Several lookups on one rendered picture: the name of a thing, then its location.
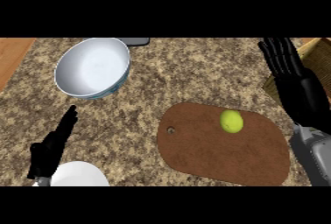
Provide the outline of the white plate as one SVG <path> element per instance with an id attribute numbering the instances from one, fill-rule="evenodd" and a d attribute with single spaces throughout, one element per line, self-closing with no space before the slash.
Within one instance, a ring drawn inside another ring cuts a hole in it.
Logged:
<path id="1" fill-rule="evenodd" d="M 52 176 L 52 186 L 110 186 L 101 169 L 85 161 L 64 163 Z"/>

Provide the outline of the white bowl with blue pattern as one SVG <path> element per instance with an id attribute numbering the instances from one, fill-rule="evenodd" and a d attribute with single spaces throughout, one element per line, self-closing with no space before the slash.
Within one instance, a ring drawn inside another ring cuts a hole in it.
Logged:
<path id="1" fill-rule="evenodd" d="M 94 100 L 113 94 L 131 74 L 131 49 L 117 38 L 89 38 L 63 55 L 55 69 L 58 89 Z"/>

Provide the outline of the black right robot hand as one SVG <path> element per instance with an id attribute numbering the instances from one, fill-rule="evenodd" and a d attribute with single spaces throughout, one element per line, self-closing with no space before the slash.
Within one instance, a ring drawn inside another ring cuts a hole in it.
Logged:
<path id="1" fill-rule="evenodd" d="M 305 67 L 290 38 L 259 42 L 286 113 L 305 127 L 331 132 L 331 108 L 315 72 Z"/>

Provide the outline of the dark grey flat object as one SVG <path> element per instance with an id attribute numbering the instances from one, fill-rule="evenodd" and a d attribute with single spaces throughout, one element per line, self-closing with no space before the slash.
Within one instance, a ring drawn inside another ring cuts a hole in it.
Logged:
<path id="1" fill-rule="evenodd" d="M 119 38 L 128 46 L 147 46 L 151 42 L 150 38 Z"/>

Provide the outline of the brown wooden cutting board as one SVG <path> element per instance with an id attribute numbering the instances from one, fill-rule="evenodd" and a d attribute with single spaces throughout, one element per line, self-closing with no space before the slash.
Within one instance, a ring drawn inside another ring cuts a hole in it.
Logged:
<path id="1" fill-rule="evenodd" d="M 264 115 L 244 111 L 243 130 L 221 125 L 222 107 L 174 105 L 160 120 L 159 150 L 179 172 L 244 186 L 280 186 L 290 172 L 290 150 L 283 131 Z"/>

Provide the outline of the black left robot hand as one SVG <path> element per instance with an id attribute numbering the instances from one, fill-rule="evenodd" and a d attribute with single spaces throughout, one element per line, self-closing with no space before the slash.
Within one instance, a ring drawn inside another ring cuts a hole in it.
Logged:
<path id="1" fill-rule="evenodd" d="M 30 146 L 32 165 L 27 174 L 30 179 L 54 176 L 77 121 L 77 106 L 73 105 L 63 116 L 57 129 L 49 132 L 43 142 L 33 143 Z"/>

